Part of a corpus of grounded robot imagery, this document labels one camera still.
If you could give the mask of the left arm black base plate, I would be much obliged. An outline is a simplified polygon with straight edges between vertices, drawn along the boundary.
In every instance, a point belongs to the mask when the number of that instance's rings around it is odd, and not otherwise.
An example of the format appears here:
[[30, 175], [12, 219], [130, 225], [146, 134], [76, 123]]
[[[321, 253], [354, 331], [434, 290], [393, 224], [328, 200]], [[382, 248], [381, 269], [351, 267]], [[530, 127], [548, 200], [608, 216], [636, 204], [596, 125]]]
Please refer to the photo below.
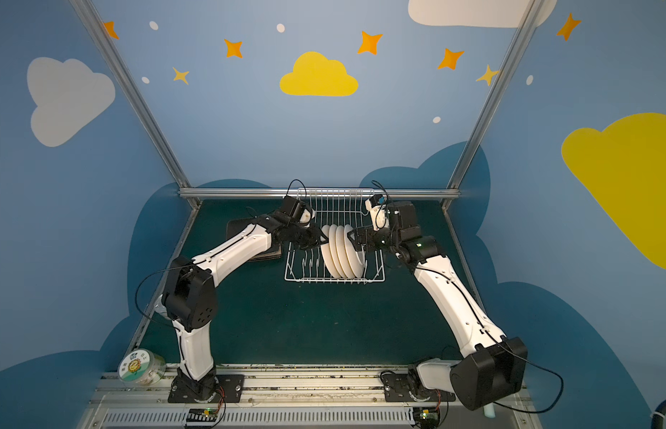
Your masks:
[[244, 382], [243, 375], [208, 374], [200, 381], [195, 381], [179, 372], [171, 383], [168, 403], [238, 403]]

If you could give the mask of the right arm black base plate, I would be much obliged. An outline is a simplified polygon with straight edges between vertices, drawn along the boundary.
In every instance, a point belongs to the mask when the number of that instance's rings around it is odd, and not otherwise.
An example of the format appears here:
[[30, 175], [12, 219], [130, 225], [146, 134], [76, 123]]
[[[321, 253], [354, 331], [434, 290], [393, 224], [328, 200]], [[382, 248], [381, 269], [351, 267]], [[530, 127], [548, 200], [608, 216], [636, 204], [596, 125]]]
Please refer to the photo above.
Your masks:
[[379, 374], [386, 402], [436, 402], [456, 401], [456, 395], [448, 391], [427, 389], [415, 374], [398, 374], [383, 371]]

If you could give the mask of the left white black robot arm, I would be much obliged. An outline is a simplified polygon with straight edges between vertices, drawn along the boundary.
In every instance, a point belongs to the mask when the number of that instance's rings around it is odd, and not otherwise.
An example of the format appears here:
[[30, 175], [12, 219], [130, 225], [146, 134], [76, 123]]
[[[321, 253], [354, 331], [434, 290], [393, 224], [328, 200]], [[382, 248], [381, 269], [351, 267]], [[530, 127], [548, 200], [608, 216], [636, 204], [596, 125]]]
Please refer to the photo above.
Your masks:
[[177, 257], [161, 294], [177, 334], [181, 357], [177, 379], [195, 387], [208, 387], [214, 373], [211, 321], [218, 308], [216, 288], [253, 257], [284, 242], [309, 250], [328, 242], [306, 202], [286, 196], [281, 207], [250, 219], [245, 228], [212, 250], [195, 257]]

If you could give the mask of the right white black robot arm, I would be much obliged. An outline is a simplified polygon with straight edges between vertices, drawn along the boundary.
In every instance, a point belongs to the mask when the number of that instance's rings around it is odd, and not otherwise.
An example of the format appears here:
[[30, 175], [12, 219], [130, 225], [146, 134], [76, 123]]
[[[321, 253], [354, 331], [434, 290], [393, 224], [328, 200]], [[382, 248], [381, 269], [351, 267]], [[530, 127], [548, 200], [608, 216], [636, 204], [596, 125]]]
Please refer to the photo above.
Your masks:
[[348, 239], [355, 248], [386, 250], [408, 268], [446, 319], [463, 357], [453, 366], [441, 359], [416, 366], [422, 386], [454, 393], [469, 410], [518, 393], [528, 357], [524, 342], [506, 337], [486, 316], [440, 243], [422, 233], [415, 206], [376, 194], [366, 200], [365, 207], [371, 225], [352, 230]]

